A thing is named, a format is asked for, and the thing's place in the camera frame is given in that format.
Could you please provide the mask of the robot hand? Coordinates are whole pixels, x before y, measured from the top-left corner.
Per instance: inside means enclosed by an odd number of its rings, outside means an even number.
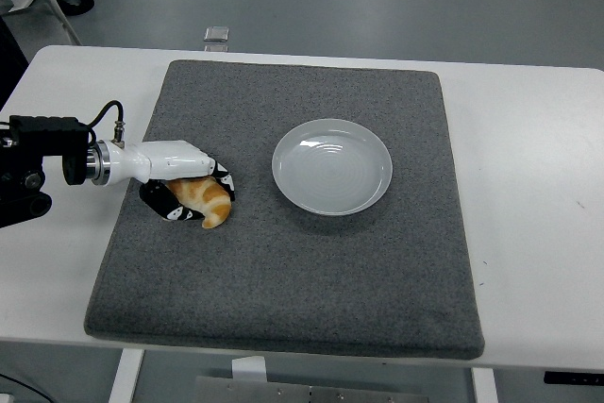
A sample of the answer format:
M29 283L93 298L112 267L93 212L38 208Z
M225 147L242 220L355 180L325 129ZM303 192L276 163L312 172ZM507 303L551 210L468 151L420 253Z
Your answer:
M232 176L196 146L185 141L110 144L108 152L102 183L139 181L140 199L163 219L200 220L211 229L229 216L235 198Z

